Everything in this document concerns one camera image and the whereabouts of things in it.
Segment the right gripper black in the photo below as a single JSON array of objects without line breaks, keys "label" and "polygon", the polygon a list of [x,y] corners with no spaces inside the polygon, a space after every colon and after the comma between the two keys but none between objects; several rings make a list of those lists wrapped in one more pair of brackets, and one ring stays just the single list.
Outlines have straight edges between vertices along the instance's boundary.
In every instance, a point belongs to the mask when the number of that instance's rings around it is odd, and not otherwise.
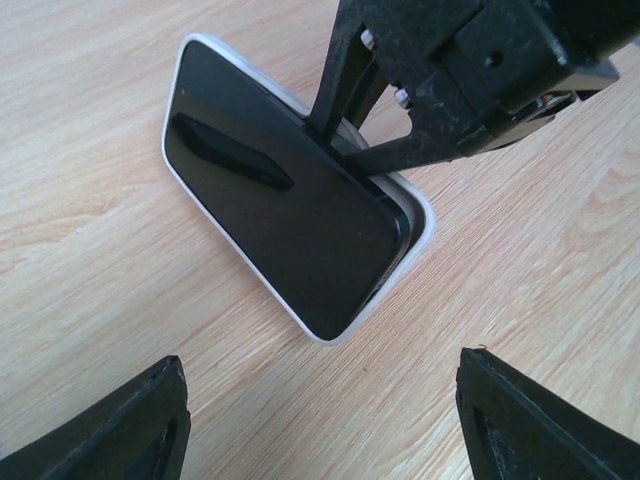
[{"label": "right gripper black", "polygon": [[406,93],[411,132],[342,157],[364,176],[509,146],[619,78],[589,1],[384,1],[375,41],[364,6],[339,3],[309,115],[328,143],[341,121],[362,126],[388,81]]}]

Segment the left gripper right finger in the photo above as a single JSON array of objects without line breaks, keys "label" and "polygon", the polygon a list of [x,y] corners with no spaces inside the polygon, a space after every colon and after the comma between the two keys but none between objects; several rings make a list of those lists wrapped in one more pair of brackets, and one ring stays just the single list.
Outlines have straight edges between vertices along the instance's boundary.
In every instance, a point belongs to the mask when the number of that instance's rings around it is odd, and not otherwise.
[{"label": "left gripper right finger", "polygon": [[456,405],[476,479],[637,479],[639,444],[487,349],[464,348]]}]

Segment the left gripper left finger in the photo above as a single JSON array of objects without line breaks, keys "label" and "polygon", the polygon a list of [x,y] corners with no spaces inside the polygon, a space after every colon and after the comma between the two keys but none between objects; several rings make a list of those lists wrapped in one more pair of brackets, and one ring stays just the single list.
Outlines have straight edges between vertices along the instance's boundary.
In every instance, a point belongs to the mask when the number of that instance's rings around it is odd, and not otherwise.
[{"label": "left gripper left finger", "polygon": [[180,359],[167,356],[1,460],[3,479],[178,479],[190,434]]}]

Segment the black smartphone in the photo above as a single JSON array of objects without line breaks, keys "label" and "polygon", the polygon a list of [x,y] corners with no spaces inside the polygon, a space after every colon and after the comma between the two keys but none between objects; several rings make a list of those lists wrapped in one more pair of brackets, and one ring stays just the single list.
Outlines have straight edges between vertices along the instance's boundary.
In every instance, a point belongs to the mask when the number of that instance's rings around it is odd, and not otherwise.
[{"label": "black smartphone", "polygon": [[410,243],[402,207],[344,169],[222,54],[186,42],[163,139],[169,167],[313,336],[356,320]]}]

